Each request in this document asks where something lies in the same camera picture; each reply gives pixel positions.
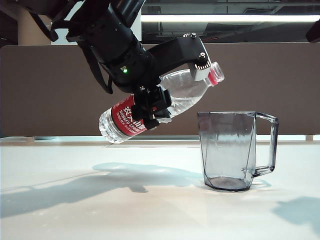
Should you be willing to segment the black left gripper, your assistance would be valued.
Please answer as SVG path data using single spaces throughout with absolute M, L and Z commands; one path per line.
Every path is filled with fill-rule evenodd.
M 130 53 L 114 70 L 114 84 L 123 92 L 133 94 L 131 113 L 135 121 L 143 121 L 147 130 L 153 130 L 160 125 L 155 118 L 170 116 L 167 108 L 172 103 L 171 97 L 169 91 L 160 86 L 156 60 L 149 51 Z

